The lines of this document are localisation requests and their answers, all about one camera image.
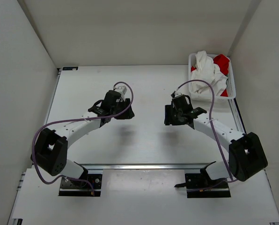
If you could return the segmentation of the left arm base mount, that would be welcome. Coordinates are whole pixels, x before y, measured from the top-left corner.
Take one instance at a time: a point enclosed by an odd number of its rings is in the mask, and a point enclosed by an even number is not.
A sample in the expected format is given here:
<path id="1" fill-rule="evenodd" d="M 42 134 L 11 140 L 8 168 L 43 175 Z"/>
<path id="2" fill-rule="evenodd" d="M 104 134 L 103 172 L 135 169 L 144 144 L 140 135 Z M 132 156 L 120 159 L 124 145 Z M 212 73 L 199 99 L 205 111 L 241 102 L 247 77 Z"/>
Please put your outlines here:
<path id="1" fill-rule="evenodd" d="M 59 196 L 69 197 L 100 197 L 102 189 L 103 171 L 88 170 L 86 182 L 73 181 L 62 178 L 59 186 Z"/>

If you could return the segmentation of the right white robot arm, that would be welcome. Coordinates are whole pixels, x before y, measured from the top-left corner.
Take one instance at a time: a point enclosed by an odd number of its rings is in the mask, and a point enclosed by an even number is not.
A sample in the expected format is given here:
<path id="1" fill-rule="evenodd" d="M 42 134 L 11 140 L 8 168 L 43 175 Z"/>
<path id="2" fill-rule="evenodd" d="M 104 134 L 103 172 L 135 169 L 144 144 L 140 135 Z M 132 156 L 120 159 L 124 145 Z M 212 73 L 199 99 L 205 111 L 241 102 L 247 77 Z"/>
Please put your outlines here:
<path id="1" fill-rule="evenodd" d="M 258 135 L 234 130 L 211 117 L 210 112 L 201 107 L 193 108 L 190 98 L 181 94 L 165 105 L 166 126 L 188 125 L 211 139 L 228 153 L 228 165 L 222 164 L 238 181 L 246 181 L 268 166 L 268 161 Z"/>

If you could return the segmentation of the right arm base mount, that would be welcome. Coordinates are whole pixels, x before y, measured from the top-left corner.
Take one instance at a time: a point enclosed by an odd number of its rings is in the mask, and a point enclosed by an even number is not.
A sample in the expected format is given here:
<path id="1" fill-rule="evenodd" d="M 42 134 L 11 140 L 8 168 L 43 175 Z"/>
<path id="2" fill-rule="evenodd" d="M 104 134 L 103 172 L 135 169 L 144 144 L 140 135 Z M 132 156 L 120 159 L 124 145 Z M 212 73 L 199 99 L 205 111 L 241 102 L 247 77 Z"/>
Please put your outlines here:
<path id="1" fill-rule="evenodd" d="M 230 198 L 231 193 L 226 178 L 210 180 L 198 170 L 185 170 L 185 181 L 174 188 L 186 189 L 187 198 Z"/>

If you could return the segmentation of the white t shirt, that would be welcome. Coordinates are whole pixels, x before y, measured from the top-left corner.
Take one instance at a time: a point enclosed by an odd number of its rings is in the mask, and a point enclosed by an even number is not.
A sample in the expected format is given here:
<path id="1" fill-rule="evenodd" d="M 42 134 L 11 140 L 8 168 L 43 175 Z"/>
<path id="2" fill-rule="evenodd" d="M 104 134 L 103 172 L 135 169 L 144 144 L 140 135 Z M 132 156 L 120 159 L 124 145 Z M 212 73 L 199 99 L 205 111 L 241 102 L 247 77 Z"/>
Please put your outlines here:
<path id="1" fill-rule="evenodd" d="M 216 96 L 220 96 L 227 87 L 227 77 L 220 71 L 219 65 L 206 51 L 200 51 L 196 55 L 196 66 L 191 72 L 192 80 L 204 80 L 209 83 Z M 212 95 L 210 87 L 204 82 L 191 82 L 191 92 L 195 94 Z"/>

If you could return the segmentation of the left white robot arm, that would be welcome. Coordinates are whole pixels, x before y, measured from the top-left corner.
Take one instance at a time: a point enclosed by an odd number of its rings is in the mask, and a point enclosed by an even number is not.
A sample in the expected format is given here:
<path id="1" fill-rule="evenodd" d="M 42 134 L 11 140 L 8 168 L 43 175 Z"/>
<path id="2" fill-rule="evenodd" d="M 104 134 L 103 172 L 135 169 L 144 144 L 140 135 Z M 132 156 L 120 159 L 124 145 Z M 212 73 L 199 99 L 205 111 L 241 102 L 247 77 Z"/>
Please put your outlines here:
<path id="1" fill-rule="evenodd" d="M 43 169 L 51 176 L 67 177 L 78 187 L 88 182 L 88 172 L 80 164 L 67 158 L 70 146 L 88 133 L 101 128 L 112 118 L 129 120 L 134 117 L 132 98 L 125 98 L 122 91 L 109 90 L 104 99 L 94 103 L 79 119 L 62 120 L 58 129 L 42 128 L 31 159 L 36 170 Z"/>

